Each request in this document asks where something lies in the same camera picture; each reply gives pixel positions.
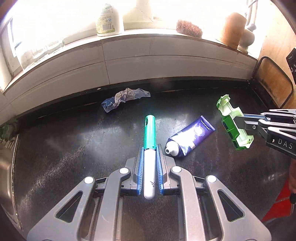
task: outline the window sill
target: window sill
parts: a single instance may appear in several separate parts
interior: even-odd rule
[[[8,84],[8,86],[4,89],[4,94],[6,91],[8,91],[14,84],[16,84],[18,81],[20,81],[23,77],[25,77],[27,74],[29,74],[30,72],[32,72],[33,70],[37,69],[39,66],[41,66],[42,64],[45,64],[63,54],[66,54],[67,51],[85,45],[85,44],[89,44],[92,42],[97,42],[97,41],[102,41],[105,39],[112,39],[115,37],[119,37],[119,38],[129,38],[130,35],[142,35],[142,34],[148,34],[148,35],[177,35],[177,36],[183,36],[184,38],[188,38],[188,39],[193,39],[196,41],[205,41],[205,42],[211,42],[212,44],[218,45],[218,46],[222,46],[228,49],[228,46],[224,45],[223,43],[217,41],[214,38],[211,38],[209,36],[206,36],[204,34],[204,36],[202,38],[195,38],[195,37],[190,37],[184,34],[180,34],[178,32],[176,32],[173,29],[158,29],[158,28],[150,28],[150,29],[132,29],[132,30],[126,30],[124,31],[122,34],[117,34],[117,35],[111,35],[111,36],[105,36],[105,37],[99,37],[97,35],[95,36],[91,36],[91,37],[86,37],[84,39],[80,39],[77,40],[75,42],[69,43],[67,45],[65,45],[63,48],[57,50],[56,52],[46,55],[44,58],[42,58],[41,60],[39,60],[37,63],[32,64],[31,66],[29,66],[28,68],[26,68],[24,71],[20,72],[16,77],[14,77],[12,79],[12,81]],[[234,50],[231,49],[235,52],[241,53],[243,55],[249,56],[252,59],[257,60],[256,58],[254,58],[253,56],[251,56],[250,54],[245,54],[239,50]]]

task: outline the person's hand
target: person's hand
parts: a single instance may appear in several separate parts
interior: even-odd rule
[[[291,159],[289,169],[289,189],[291,193],[296,193],[296,160]]]

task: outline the white plastic bottle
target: white plastic bottle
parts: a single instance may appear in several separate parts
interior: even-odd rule
[[[113,3],[105,3],[96,21],[98,36],[121,34],[124,32],[123,18]]]

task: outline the barcode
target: barcode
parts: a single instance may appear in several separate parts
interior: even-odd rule
[[[103,30],[112,30],[112,24],[111,23],[105,23],[103,24]]]

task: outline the white marker barrel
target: white marker barrel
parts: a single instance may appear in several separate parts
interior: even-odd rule
[[[155,166],[156,166],[156,151],[147,149],[144,151],[144,197],[153,199],[155,196]]]

